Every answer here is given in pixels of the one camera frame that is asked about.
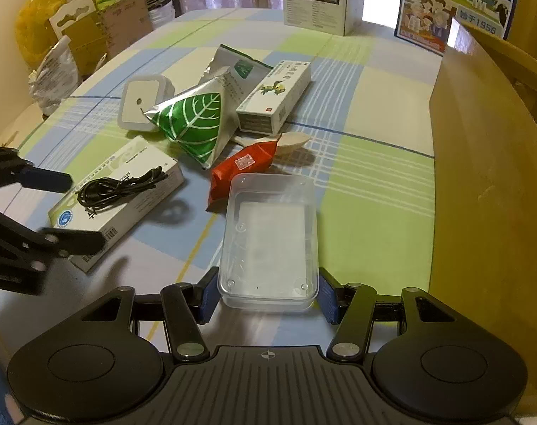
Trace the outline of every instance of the green leaf print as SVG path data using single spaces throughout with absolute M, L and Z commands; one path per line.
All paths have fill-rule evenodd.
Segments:
M 190 96 L 152 117 L 170 140 L 199 162 L 205 163 L 215 148 L 221 118 L 221 94 Z

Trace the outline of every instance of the clear plastic container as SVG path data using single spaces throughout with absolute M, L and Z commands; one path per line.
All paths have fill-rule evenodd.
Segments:
M 241 174 L 231 182 L 218 287 L 225 303 L 295 311 L 318 294 L 314 183 L 304 176 Z

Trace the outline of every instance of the wooden furniture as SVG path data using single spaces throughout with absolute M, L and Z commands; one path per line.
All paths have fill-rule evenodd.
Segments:
M 517 410 L 537 414 L 537 126 L 463 27 L 430 99 L 436 216 L 430 292 L 528 366 Z
M 537 124 L 537 60 L 483 30 L 468 27 L 468 31 L 513 84 Z

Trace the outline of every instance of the table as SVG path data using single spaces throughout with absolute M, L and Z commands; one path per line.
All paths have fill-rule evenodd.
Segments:
M 131 75 L 162 73 L 177 91 L 197 83 L 223 43 L 275 65 L 312 62 L 312 83 L 286 130 L 308 133 L 304 149 L 276 159 L 278 170 L 314 180 L 320 266 L 340 282 L 380 294 L 428 288 L 434 236 L 434 158 L 428 100 L 440 57 L 395 39 L 392 29 L 363 23 L 334 36 L 282 23 L 282 11 L 193 11 L 132 45 L 82 84 L 25 143 L 21 154 L 75 181 L 136 135 L 116 124 Z M 187 183 L 155 208 L 85 275 L 57 261 L 41 297 L 0 291 L 0 358 L 118 285 L 159 292 L 196 282 L 219 261 L 225 219 L 205 211 L 208 173 L 162 134 L 145 135 L 180 159 Z M 47 225 L 61 195 L 9 186 L 0 210 L 30 228 Z M 220 303 L 202 327 L 210 348 L 230 345 L 321 345 L 334 329 L 317 305 L 298 314 L 245 312 Z M 162 327 L 141 335 L 166 350 Z

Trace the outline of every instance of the red snack packet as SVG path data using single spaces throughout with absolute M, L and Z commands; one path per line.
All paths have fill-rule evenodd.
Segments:
M 230 195 L 231 180 L 238 174 L 262 173 L 272 164 L 278 139 L 245 147 L 211 170 L 210 198 L 207 204 Z

